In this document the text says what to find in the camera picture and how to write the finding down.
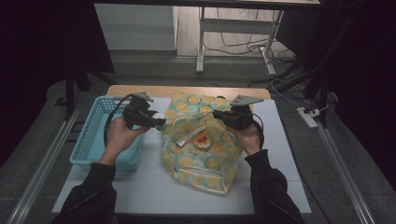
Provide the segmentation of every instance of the hand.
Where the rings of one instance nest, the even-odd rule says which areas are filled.
[[[127,149],[139,134],[148,130],[147,127],[140,127],[136,130],[128,129],[123,116],[113,119],[108,128],[107,146],[99,163],[114,165],[120,153]]]
[[[260,134],[254,124],[242,131],[237,131],[231,127],[227,127],[227,130],[233,134],[238,142],[239,146],[244,149],[248,156],[259,152],[260,149]]]

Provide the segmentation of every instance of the floral fabric bag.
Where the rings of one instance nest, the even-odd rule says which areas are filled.
[[[177,93],[169,105],[163,130],[163,164],[166,172],[197,188],[225,194],[238,170],[242,150],[213,110],[230,110],[230,101],[196,94]],[[184,137],[204,129],[183,145]]]

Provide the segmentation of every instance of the black jacket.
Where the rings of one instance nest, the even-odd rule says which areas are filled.
[[[266,149],[245,158],[251,167],[250,190],[256,223],[304,223],[287,193],[286,177],[270,166]],[[112,166],[93,163],[80,186],[72,189],[52,223],[111,223],[117,199]]]

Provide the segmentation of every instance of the wall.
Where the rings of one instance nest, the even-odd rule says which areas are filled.
[[[175,50],[177,7],[95,4],[109,49]]]

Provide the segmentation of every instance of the person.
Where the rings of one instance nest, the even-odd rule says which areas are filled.
[[[79,186],[72,188],[61,213],[52,221],[64,223],[111,223],[117,192],[112,181],[116,170],[114,163],[120,153],[128,148],[139,134],[149,128],[129,130],[123,116],[110,123],[105,152]],[[251,125],[243,131],[227,127],[239,146],[247,153],[245,160],[251,167],[250,191],[256,223],[304,223],[298,207],[287,193],[286,177],[270,166],[268,150],[260,148],[257,128]]]

